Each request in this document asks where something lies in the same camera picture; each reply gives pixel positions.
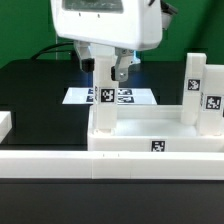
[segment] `white robot body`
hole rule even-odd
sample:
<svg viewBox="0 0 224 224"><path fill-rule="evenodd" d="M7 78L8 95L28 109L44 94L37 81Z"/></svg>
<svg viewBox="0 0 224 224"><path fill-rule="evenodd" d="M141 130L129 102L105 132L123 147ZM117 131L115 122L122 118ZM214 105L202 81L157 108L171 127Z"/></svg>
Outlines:
<svg viewBox="0 0 224 224"><path fill-rule="evenodd" d="M83 5L86 2L92 8L79 7L77 2ZM104 10L93 7L97 2L100 4L102 0L51 0L57 34L73 40L138 51L154 49L161 42L160 0L151 5L149 0L115 0L120 2L120 8Z"/></svg>

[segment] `white plastic piece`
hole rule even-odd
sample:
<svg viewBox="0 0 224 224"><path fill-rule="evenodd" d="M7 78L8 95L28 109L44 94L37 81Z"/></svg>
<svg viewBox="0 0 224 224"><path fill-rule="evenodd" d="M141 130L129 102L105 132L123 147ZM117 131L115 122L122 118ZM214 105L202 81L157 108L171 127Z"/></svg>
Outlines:
<svg viewBox="0 0 224 224"><path fill-rule="evenodd" d="M168 13L162 13L163 29L167 30L168 27L170 26L171 21L172 21L172 15Z"/></svg>
<svg viewBox="0 0 224 224"><path fill-rule="evenodd" d="M156 48L162 40L160 0L121 0L123 12L66 10L51 0L54 26L60 37L133 50Z"/></svg>
<svg viewBox="0 0 224 224"><path fill-rule="evenodd" d="M223 180L222 153L133 153L132 179Z"/></svg>
<svg viewBox="0 0 224 224"><path fill-rule="evenodd" d="M93 154L1 151L0 178L92 178Z"/></svg>
<svg viewBox="0 0 224 224"><path fill-rule="evenodd" d="M205 65L197 130L200 135L221 135L224 109L224 66Z"/></svg>
<svg viewBox="0 0 224 224"><path fill-rule="evenodd" d="M93 134L91 122L93 111L90 108L88 150L134 152L156 152L160 150L159 148L165 152L224 150L223 131L220 136L198 136L194 125L186 126L180 122L181 113L182 106L120 105L117 127L111 136Z"/></svg>
<svg viewBox="0 0 224 224"><path fill-rule="evenodd" d="M130 160L125 152L102 152L93 160L93 179L130 179Z"/></svg>
<svg viewBox="0 0 224 224"><path fill-rule="evenodd" d="M0 178L224 180L224 154L1 150Z"/></svg>
<svg viewBox="0 0 224 224"><path fill-rule="evenodd" d="M186 125L195 125L198 119L202 76L206 58L205 54L187 54L183 112L181 115L181 122Z"/></svg>
<svg viewBox="0 0 224 224"><path fill-rule="evenodd" d="M113 59L113 56L95 56L93 74L94 113L92 120L94 130L112 130L116 127L118 82L111 80Z"/></svg>
<svg viewBox="0 0 224 224"><path fill-rule="evenodd" d="M10 112L0 112L0 143L12 128Z"/></svg>
<svg viewBox="0 0 224 224"><path fill-rule="evenodd" d="M115 48L110 46L105 46L102 44L90 44L91 55L95 56L114 56Z"/></svg>

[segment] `white block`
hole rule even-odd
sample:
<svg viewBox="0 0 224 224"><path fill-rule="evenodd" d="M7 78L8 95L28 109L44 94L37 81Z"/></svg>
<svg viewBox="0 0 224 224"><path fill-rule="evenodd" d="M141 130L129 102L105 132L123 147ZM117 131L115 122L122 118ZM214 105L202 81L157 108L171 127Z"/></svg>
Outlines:
<svg viewBox="0 0 224 224"><path fill-rule="evenodd" d="M195 125L197 121L201 96L202 76L205 63L205 54L187 54L183 111L181 115L182 124Z"/></svg>
<svg viewBox="0 0 224 224"><path fill-rule="evenodd" d="M218 153L132 153L131 179L224 179Z"/></svg>
<svg viewBox="0 0 224 224"><path fill-rule="evenodd" d="M205 65L203 79L197 130L200 135L220 135L223 121L224 66Z"/></svg>
<svg viewBox="0 0 224 224"><path fill-rule="evenodd" d="M0 112L0 143L12 128L10 112Z"/></svg>
<svg viewBox="0 0 224 224"><path fill-rule="evenodd" d="M130 179L130 160L122 152L102 152L93 159L93 179Z"/></svg>
<svg viewBox="0 0 224 224"><path fill-rule="evenodd" d="M117 88L118 82L111 80L112 56L96 56L93 78L94 113L93 129L109 129L116 127L117 121Z"/></svg>
<svg viewBox="0 0 224 224"><path fill-rule="evenodd" d="M201 78L206 60L205 54L188 53L186 77Z"/></svg>
<svg viewBox="0 0 224 224"><path fill-rule="evenodd" d="M183 111L181 114L181 123L186 125L195 125L198 119L198 111L201 96L200 94L186 93L183 98Z"/></svg>
<svg viewBox="0 0 224 224"><path fill-rule="evenodd" d="M155 141L165 141L165 152L224 152L224 123L220 136L199 136L195 126L180 122L181 109L181 106L118 106L114 135L94 135L91 107L88 150L150 152L152 141L154 146Z"/></svg>
<svg viewBox="0 0 224 224"><path fill-rule="evenodd" d="M224 95L224 65L205 65L202 92Z"/></svg>
<svg viewBox="0 0 224 224"><path fill-rule="evenodd" d="M221 135L223 117L220 113L201 111L197 123L200 135Z"/></svg>
<svg viewBox="0 0 224 224"><path fill-rule="evenodd" d="M0 178L92 178L89 152L1 151Z"/></svg>
<svg viewBox="0 0 224 224"><path fill-rule="evenodd" d="M117 108L114 105L94 105L94 129L113 129L117 122Z"/></svg>

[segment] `black table surface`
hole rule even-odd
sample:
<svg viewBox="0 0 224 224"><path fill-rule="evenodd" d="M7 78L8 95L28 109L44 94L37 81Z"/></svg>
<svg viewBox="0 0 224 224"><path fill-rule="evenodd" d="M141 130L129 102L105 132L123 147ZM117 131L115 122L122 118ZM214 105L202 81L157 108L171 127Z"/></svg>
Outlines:
<svg viewBox="0 0 224 224"><path fill-rule="evenodd" d="M184 71L182 62L143 63L120 87L151 88L158 104L181 104ZM0 111L13 120L0 147L86 150L89 105L62 101L69 87L92 87L92 79L77 61L18 60L0 69Z"/></svg>
<svg viewBox="0 0 224 224"><path fill-rule="evenodd" d="M121 87L151 88L181 104L185 65L149 62ZM0 149L86 150L88 105L62 105L69 87L91 87L77 62L13 61L0 70L0 111L13 128ZM1 224L221 224L222 181L0 179Z"/></svg>

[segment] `cable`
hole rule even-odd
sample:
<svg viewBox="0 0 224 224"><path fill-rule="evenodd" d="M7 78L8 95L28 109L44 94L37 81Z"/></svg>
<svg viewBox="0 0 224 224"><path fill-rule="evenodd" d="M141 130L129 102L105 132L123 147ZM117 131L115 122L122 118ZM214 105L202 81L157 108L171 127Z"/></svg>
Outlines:
<svg viewBox="0 0 224 224"><path fill-rule="evenodd" d="M30 59L31 60L36 60L40 55L42 54L47 54L47 53L57 53L57 52L71 52L72 50L63 50L63 51L49 51L51 49L54 48L58 48L58 47L63 47L63 46L73 46L73 41L69 41L69 42L63 42L63 43L58 43L58 44L54 44L54 45L50 45L48 47L43 48L42 50L40 50L38 53L36 53L35 55L33 55Z"/></svg>
<svg viewBox="0 0 224 224"><path fill-rule="evenodd" d="M168 13L170 15L174 15L174 14L178 13L178 9L177 8L175 8L172 5L164 2L163 0L161 0L161 8L162 8L163 12Z"/></svg>
<svg viewBox="0 0 224 224"><path fill-rule="evenodd" d="M149 6L151 6L154 2L155 2L155 0L151 0L149 3Z"/></svg>
<svg viewBox="0 0 224 224"><path fill-rule="evenodd" d="M57 53L57 52L70 52L72 53L73 50L56 50L56 51L41 51L34 56L31 57L31 60L36 60L39 56L42 54L51 54L51 53Z"/></svg>

